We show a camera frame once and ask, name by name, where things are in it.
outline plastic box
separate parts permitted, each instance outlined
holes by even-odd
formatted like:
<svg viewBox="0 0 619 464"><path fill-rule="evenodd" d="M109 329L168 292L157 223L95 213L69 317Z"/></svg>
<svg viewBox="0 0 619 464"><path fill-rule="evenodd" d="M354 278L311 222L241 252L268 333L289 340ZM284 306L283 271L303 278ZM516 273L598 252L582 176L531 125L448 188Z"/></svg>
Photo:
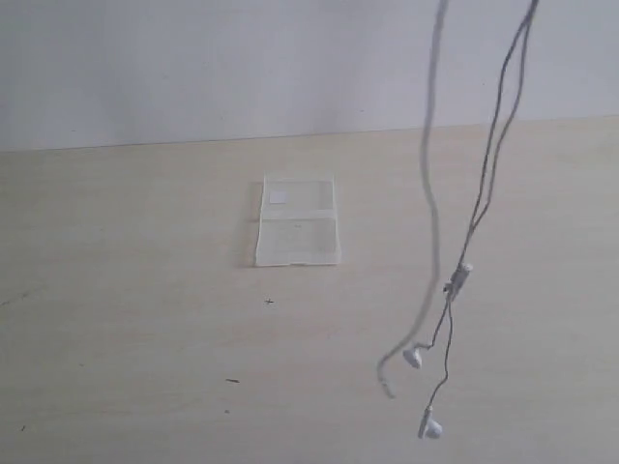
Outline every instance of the plastic box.
<svg viewBox="0 0 619 464"><path fill-rule="evenodd" d="M265 176L255 265L333 265L340 260L333 175Z"/></svg>

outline light wood grain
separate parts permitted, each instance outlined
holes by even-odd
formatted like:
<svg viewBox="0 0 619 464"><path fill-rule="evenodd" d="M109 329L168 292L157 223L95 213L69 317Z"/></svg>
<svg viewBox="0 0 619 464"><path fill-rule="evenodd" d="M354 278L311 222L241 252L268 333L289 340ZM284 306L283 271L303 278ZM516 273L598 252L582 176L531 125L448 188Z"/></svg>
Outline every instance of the light wood grain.
<svg viewBox="0 0 619 464"><path fill-rule="evenodd" d="M485 134L433 141L445 278ZM396 400L374 378L428 278L418 141L0 156L0 462L616 463L619 118L511 134L455 307L438 442L415 434L440 350L422 372L390 364ZM251 266L259 183L282 169L335 173L341 265Z"/></svg>

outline white label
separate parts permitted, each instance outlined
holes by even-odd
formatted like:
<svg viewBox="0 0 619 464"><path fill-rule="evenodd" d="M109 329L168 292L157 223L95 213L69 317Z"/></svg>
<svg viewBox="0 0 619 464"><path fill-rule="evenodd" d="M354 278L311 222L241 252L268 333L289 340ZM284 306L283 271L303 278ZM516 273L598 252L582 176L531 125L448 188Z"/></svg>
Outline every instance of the white label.
<svg viewBox="0 0 619 464"><path fill-rule="evenodd" d="M286 202L286 192L283 190L272 190L269 195L269 203L272 205L281 205Z"/></svg>

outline wooden table surface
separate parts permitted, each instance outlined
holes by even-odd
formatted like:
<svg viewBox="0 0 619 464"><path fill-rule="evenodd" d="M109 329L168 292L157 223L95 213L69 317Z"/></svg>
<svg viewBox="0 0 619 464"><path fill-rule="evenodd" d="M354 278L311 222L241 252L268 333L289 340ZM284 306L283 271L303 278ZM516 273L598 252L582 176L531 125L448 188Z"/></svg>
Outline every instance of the wooden table surface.
<svg viewBox="0 0 619 464"><path fill-rule="evenodd" d="M619 118L516 125L423 442L442 348L374 374L429 277L419 136L0 155L0 462L616 464ZM445 279L485 136L433 139ZM263 174L316 170L342 264L254 268Z"/></svg>

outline white wall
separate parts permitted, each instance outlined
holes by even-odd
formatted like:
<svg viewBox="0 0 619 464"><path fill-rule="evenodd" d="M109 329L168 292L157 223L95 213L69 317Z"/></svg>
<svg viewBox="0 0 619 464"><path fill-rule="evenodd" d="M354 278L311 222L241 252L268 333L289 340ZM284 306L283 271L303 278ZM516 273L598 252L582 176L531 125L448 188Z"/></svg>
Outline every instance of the white wall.
<svg viewBox="0 0 619 464"><path fill-rule="evenodd" d="M0 149L409 128L435 0L3 0ZM487 121L528 0L454 1L441 125ZM545 0L520 117L619 113L613 0Z"/></svg>

